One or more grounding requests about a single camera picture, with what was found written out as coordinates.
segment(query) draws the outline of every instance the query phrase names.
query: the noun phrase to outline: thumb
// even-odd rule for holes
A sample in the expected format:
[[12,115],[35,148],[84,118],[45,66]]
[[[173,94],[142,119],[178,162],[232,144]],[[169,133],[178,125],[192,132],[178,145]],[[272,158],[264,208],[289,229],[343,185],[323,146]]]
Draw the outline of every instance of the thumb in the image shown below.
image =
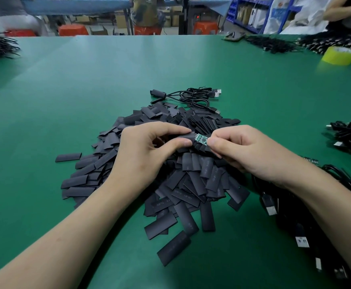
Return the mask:
[[219,137],[210,137],[207,140],[207,145],[218,154],[233,158],[235,160],[237,160],[239,153],[242,151],[241,145],[237,145]]
[[159,159],[164,162],[170,155],[172,155],[177,149],[182,147],[191,147],[192,141],[186,138],[174,138],[168,141],[163,146],[155,150],[155,153]]

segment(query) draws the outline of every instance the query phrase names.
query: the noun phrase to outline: yellow tape roll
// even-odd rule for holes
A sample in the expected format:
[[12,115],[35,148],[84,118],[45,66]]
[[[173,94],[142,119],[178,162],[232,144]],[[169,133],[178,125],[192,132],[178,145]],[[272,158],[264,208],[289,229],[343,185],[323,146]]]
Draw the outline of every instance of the yellow tape roll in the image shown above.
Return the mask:
[[347,66],[351,64],[351,48],[329,47],[322,61],[333,65]]

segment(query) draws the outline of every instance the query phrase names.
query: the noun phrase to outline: green tabletop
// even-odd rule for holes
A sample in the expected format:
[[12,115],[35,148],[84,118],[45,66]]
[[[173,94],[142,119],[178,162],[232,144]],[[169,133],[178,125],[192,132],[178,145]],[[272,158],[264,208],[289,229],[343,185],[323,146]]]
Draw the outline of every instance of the green tabletop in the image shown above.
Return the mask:
[[[0,60],[0,268],[73,210],[60,184],[92,152],[99,131],[147,106],[149,90],[221,88],[212,105],[299,155],[351,174],[332,148],[330,121],[351,120],[351,65],[303,53],[270,54],[218,36],[20,38],[21,57]],[[280,231],[251,194],[239,212],[212,203],[217,231],[200,231],[167,267],[156,252],[181,231],[147,240],[153,218],[132,207],[86,275],[89,288],[338,288]],[[193,213],[201,226],[199,212]]]

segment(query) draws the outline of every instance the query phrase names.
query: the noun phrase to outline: white pants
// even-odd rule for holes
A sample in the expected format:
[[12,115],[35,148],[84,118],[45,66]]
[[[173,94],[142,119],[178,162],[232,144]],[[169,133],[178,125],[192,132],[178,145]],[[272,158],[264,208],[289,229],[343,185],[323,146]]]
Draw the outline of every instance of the white pants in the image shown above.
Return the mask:
[[31,29],[40,37],[48,36],[43,20],[32,15],[0,16],[0,26],[4,30]]

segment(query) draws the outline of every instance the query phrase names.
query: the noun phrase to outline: red plastic stool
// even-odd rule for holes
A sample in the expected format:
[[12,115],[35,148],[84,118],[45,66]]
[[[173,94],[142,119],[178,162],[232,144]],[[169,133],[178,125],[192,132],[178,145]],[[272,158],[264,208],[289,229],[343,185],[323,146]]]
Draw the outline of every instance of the red plastic stool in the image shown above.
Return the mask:
[[136,26],[134,25],[135,35],[161,35],[162,29],[157,26]]
[[6,37],[35,37],[36,34],[31,29],[11,29],[4,32]]
[[65,24],[59,27],[59,36],[74,37],[76,35],[89,35],[86,27],[82,24]]
[[217,34],[218,25],[212,21],[198,21],[194,24],[193,34]]

